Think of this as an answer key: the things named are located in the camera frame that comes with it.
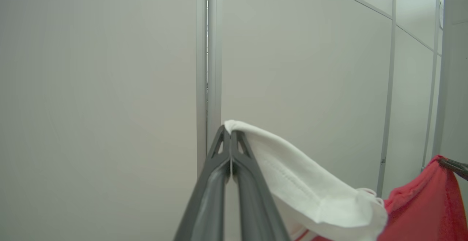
red fabric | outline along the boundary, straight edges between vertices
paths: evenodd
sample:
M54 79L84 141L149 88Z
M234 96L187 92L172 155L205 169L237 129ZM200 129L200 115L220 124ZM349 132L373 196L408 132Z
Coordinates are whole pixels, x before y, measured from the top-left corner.
M465 209L452 171L435 156L424 171L385 201L388 223L378 241L468 241ZM313 241L327 241L316 237Z

white cloth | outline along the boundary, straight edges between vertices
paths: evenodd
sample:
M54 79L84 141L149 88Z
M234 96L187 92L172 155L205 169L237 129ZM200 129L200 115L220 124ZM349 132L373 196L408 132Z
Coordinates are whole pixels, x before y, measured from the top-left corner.
M374 241L383 231L388 216L373 191L352 188L275 134L242 121L224 127L245 133L291 232L302 225L334 241Z

